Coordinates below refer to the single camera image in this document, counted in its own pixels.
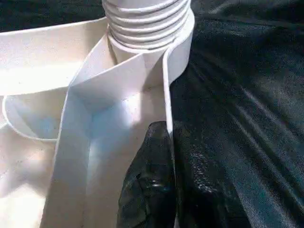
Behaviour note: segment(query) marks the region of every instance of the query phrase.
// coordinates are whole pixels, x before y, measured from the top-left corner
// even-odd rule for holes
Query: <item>white tube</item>
[[[191,0],[141,1],[149,8],[130,9],[129,1],[104,0],[113,37],[122,45],[134,49],[157,49],[170,44],[179,34],[190,13]]]

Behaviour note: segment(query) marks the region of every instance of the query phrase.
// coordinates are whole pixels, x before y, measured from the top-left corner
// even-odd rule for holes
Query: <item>black fabric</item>
[[[304,227],[303,3],[192,5],[171,85],[181,227]]]
[[[165,122],[149,126],[123,182],[118,228],[173,228],[176,193]]]
[[[1,0],[0,31],[32,29],[102,18],[101,0]]]

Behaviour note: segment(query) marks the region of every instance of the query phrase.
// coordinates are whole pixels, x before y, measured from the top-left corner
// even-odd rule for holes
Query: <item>black plastic bag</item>
[[[303,227],[303,2],[192,8],[190,62],[171,85],[180,226]]]

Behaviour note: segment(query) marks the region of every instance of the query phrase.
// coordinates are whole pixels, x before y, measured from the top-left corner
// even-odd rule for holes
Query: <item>white plastic edge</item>
[[[165,96],[165,109],[166,109],[166,121],[167,121],[167,130],[171,138],[173,137],[173,119],[172,119],[172,109],[171,109],[171,95],[170,95],[170,84],[173,80],[178,78],[182,72],[187,67],[188,61],[189,61],[189,52],[190,49],[188,46],[191,46],[192,41],[192,33],[194,30],[194,24],[195,24],[195,18],[193,11],[190,9],[190,18],[192,19],[192,25],[191,27],[187,27],[184,36],[180,37],[180,39],[177,38],[176,42],[172,43],[172,45],[169,46],[169,48],[165,51],[163,56],[163,88],[164,88],[164,96]],[[181,49],[181,53],[177,53],[180,57],[179,59],[182,60],[179,64],[182,66],[181,69],[178,69],[178,71],[174,72],[175,75],[170,75],[170,66],[169,66],[169,60],[172,57],[173,52],[177,49]]]
[[[2,100],[2,114],[4,119],[6,120],[7,124],[13,129],[14,132],[19,134],[20,136],[27,138],[27,139],[32,139],[32,140],[37,140],[37,141],[42,141],[42,142],[56,142],[58,138],[55,139],[43,139],[43,138],[38,138],[38,137],[32,137],[27,134],[24,134],[23,132],[19,131],[9,120],[6,112],[6,100],[9,96],[4,96]]]

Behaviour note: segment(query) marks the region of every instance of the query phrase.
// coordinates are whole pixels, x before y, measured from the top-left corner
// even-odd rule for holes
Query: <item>black leather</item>
[[[170,138],[165,122],[149,126],[123,182],[118,228],[172,228],[176,193]]]

